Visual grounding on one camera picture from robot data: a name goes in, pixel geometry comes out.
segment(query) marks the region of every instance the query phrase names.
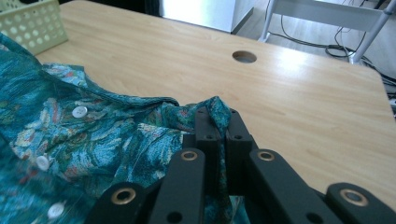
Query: green basket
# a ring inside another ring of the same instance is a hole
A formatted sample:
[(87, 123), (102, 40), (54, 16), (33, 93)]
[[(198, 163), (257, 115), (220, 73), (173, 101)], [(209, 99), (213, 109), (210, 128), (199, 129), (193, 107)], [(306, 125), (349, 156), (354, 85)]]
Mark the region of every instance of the green basket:
[(0, 0), (0, 31), (34, 55), (67, 40), (57, 0)]

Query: teal shirt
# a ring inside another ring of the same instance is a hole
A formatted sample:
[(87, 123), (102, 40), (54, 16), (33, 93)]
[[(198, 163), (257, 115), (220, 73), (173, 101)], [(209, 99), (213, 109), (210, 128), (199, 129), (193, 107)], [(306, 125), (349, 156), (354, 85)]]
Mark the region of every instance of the teal shirt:
[[(81, 118), (73, 115), (78, 106), (87, 109)], [(82, 66), (41, 64), (0, 34), (1, 222), (80, 223), (110, 186), (149, 186), (165, 176), (202, 106), (224, 135), (230, 109), (219, 97), (180, 106), (169, 97), (119, 95), (92, 82)], [(48, 170), (39, 169), (39, 157)], [(225, 181), (220, 196), (206, 200), (206, 222), (235, 215), (240, 200), (230, 201)], [(64, 211), (50, 219), (55, 203)]]

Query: white button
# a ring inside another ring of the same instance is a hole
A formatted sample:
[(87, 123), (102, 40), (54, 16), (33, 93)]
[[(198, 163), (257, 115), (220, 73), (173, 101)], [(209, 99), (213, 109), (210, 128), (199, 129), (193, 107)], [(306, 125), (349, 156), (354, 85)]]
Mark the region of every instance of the white button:
[(55, 203), (53, 204), (47, 213), (49, 219), (54, 219), (59, 217), (64, 212), (64, 204), (63, 203)]
[(38, 168), (42, 171), (47, 171), (50, 168), (49, 159), (47, 159), (45, 156), (37, 157), (35, 159), (35, 163), (37, 163)]
[(81, 119), (82, 117), (86, 116), (88, 113), (88, 109), (85, 106), (78, 106), (76, 108), (74, 108), (72, 114), (73, 117), (75, 117), (76, 119)]

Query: floor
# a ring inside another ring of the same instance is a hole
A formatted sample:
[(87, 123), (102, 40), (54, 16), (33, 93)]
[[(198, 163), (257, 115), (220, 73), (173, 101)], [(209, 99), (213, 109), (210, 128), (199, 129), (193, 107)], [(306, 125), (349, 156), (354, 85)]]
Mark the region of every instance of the floor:
[[(353, 4), (354, 6), (359, 6), (361, 0), (356, 1), (343, 1), (343, 0), (325, 0), (326, 2), (333, 2), (337, 4)], [(380, 9), (385, 8), (388, 5), (387, 1)], [(374, 8), (377, 1), (365, 1), (363, 6), (368, 8)], [(268, 5), (268, 0), (257, 0), (254, 7), (253, 15), (247, 20), (247, 22), (242, 26), (236, 35), (243, 36), (251, 39), (259, 39), (262, 34), (264, 22), (265, 22), (265, 10)], [(276, 34), (281, 34), (281, 23), (280, 15), (274, 14), (269, 31)], [(300, 19), (295, 19), (291, 17), (283, 18), (284, 29), (288, 35), (301, 39), (304, 41), (317, 43), (321, 45), (335, 44), (334, 35), (337, 32), (338, 27), (313, 22), (305, 21)], [(342, 33), (342, 40), (345, 46), (350, 49), (355, 49), (364, 35), (364, 32), (357, 30), (345, 29)], [(389, 20), (382, 28), (378, 36), (375, 38), (374, 42), (367, 49), (364, 56), (369, 58), (375, 67), (380, 69), (380, 71), (389, 76), (396, 78), (396, 13), (390, 16)], [(267, 43), (282, 46), (289, 49), (296, 49), (312, 54), (317, 54), (324, 57), (331, 57), (326, 54), (324, 49), (309, 47), (306, 45), (301, 45), (289, 41), (288, 39), (270, 35)], [(396, 92), (396, 88), (391, 88), (386, 86), (388, 91)]]

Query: table surface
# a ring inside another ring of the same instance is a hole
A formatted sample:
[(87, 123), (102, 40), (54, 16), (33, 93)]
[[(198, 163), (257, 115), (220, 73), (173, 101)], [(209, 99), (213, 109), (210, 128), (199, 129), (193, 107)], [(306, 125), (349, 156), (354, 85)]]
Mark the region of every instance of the table surface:
[[(182, 105), (218, 95), (312, 188), (353, 183), (396, 210), (396, 123), (375, 71), (92, 2), (61, 11), (69, 40), (40, 62), (83, 65), (121, 94)], [(257, 61), (236, 61), (238, 50)]]

